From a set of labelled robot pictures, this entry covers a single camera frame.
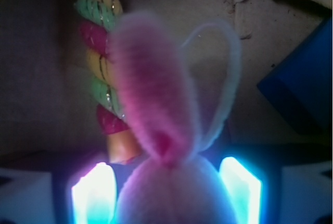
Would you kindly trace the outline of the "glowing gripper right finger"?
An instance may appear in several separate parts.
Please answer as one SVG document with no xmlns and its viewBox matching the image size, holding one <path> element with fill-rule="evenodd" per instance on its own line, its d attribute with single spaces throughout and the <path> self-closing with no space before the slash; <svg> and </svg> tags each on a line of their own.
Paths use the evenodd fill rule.
<svg viewBox="0 0 333 224">
<path fill-rule="evenodd" d="M 237 223 L 259 223 L 262 180 L 248 164 L 235 157 L 225 157 L 219 174 L 226 187 Z"/>
</svg>

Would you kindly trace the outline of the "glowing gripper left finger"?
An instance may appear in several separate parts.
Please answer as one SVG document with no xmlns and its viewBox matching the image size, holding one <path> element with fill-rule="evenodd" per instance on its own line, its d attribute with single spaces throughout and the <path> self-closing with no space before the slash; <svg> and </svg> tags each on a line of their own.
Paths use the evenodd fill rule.
<svg viewBox="0 0 333 224">
<path fill-rule="evenodd" d="M 97 163 L 71 188 L 74 223 L 113 223 L 117 181 L 113 168 Z"/>
</svg>

